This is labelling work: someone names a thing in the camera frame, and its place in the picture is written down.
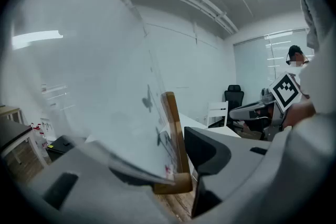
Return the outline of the person's right forearm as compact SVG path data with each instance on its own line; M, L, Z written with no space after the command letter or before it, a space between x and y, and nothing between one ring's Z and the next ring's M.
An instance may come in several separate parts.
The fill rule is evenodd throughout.
M283 121L282 127L284 129L289 126L294 127L302 120L314 116L315 113L316 111L311 100L294 103L287 110L287 114Z

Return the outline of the black office chair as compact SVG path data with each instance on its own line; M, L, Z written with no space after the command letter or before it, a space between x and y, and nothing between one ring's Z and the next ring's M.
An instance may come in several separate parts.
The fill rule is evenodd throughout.
M225 101L228 102L228 120L227 125L230 129L234 129L234 120L229 116L232 109L242 106L244 92L241 90L240 85L229 85L224 92Z

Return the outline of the ceiling light panel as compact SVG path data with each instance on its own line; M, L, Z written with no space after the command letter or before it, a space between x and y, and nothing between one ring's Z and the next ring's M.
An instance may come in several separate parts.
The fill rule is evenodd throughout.
M62 39L63 35L58 30L38 31L33 33L27 33L12 37L12 49L22 49L28 47L30 43L50 40L50 39Z

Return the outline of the white chair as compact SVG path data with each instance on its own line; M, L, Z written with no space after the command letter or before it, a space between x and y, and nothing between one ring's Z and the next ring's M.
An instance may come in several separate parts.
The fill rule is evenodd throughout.
M217 122L224 121L223 126L227 125L228 117L228 101L225 102L209 102L207 112L207 127L216 125ZM210 123L210 119L220 118L219 121Z

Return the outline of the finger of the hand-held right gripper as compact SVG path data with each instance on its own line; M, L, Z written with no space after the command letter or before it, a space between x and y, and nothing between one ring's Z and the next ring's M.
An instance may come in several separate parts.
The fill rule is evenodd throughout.
M245 106L232 109L229 112L229 117L237 121L253 121L259 119L270 119L269 107L274 106L274 102L264 103L257 101Z

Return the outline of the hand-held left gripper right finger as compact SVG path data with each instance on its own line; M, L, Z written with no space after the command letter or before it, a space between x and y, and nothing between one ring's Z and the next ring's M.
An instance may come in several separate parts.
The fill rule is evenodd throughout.
M255 171L270 142L185 127L185 148L197 172L192 218L225 201Z

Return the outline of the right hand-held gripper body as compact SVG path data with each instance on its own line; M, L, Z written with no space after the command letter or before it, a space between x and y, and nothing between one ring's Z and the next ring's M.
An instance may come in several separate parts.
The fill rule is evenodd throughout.
M283 130L289 107L299 100L301 92L288 72L282 73L268 88L261 91L261 100L267 109L270 123L264 128L268 141Z

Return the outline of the white window blinds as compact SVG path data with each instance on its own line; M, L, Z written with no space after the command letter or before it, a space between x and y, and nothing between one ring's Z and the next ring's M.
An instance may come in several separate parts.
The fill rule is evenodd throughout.
M280 31L234 45L236 82L244 92L243 104L260 99L263 88L271 85L283 72L295 74L300 82L300 67L288 65L292 45L300 47L308 60L314 57L307 47L307 29Z

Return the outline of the black case yellow sticker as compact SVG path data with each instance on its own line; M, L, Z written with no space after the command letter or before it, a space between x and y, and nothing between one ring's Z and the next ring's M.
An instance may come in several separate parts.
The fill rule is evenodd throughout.
M81 145L86 141L84 137L72 137L62 135L49 144L46 148L49 158L52 162L57 160L59 157L66 154L68 151L76 147L77 145Z

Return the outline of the small wooden table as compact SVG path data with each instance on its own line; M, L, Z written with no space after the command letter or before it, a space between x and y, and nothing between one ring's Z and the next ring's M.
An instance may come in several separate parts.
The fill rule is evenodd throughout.
M0 106L0 118L6 118L19 124L23 124L23 117L20 108L12 106Z

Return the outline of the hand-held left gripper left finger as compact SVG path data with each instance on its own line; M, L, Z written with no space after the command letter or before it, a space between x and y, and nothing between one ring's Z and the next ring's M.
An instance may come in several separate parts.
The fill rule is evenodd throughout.
M51 224L179 224L149 186L132 186L111 170L97 142L73 148L28 184L27 197Z

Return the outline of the white legged side table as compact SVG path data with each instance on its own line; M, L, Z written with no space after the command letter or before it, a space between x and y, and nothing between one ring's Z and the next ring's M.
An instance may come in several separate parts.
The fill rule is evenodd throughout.
M20 143L27 140L37 156L38 160L45 168L48 166L40 149L37 146L33 128L31 126L19 124L8 119L0 119L0 156L6 157L8 153L13 151Z

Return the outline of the person's grey hoodie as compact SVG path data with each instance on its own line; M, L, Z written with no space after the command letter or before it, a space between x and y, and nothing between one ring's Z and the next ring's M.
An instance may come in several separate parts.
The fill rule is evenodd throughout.
M317 113L336 113L336 15L326 0L300 1L309 28L307 46L314 51L299 75L301 84Z

